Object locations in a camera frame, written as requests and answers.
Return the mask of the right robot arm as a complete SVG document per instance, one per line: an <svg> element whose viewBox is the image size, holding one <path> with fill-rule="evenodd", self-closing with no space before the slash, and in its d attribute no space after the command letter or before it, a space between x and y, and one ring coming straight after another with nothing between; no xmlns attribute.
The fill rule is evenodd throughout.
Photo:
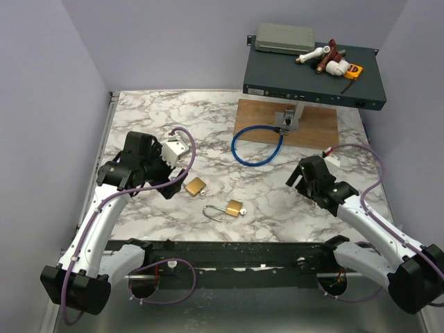
<svg viewBox="0 0 444 333"><path fill-rule="evenodd" d="M395 304L416 314L443 295L443 251L424 246L378 214L347 182L336 181L319 155L303 158L286 182L370 242L362 248L345 237L326 241L319 255L329 272L349 268L388 291Z"/></svg>

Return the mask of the white pipe elbow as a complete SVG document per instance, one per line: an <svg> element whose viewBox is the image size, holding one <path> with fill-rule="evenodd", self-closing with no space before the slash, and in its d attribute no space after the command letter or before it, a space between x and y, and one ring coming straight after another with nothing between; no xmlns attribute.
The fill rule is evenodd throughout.
<svg viewBox="0 0 444 333"><path fill-rule="evenodd" d="M333 76L344 76L349 70L350 63L342 59L339 62L331 60L325 66L325 71Z"/></svg>

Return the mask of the brass padlock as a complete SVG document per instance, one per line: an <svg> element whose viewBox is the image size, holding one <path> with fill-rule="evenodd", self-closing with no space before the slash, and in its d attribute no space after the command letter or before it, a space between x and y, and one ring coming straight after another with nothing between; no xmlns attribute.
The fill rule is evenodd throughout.
<svg viewBox="0 0 444 333"><path fill-rule="evenodd" d="M245 209L245 208L243 208L243 203L241 203L240 201L237 201L237 200L230 200L228 202L226 208L220 208L220 207L217 207L214 205L206 205L203 207L203 209L202 209L203 216L209 218L210 220L221 222L221 219L208 214L207 213L208 209L217 210L219 212L223 212L226 215L238 217L238 216L242 216L239 213L240 209Z"/></svg>
<svg viewBox="0 0 444 333"><path fill-rule="evenodd" d="M205 188L206 183L199 177L195 177L185 186L185 190L187 191L187 193L193 197L203 193L205 191Z"/></svg>

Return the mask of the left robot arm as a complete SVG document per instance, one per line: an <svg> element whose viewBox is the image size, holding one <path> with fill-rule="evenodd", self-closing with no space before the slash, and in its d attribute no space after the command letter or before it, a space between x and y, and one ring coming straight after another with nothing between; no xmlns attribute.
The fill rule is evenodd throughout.
<svg viewBox="0 0 444 333"><path fill-rule="evenodd" d="M171 173L184 155L196 157L196 143L184 143L174 128L161 143L153 135L130 131L123 149L99 168L92 203L72 243L55 266L45 266L40 281L64 316L67 309L97 315L112 288L136 271L154 264L149 242L130 239L118 250L106 248L123 209L142 191L159 191L169 200L181 189L189 169Z"/></svg>

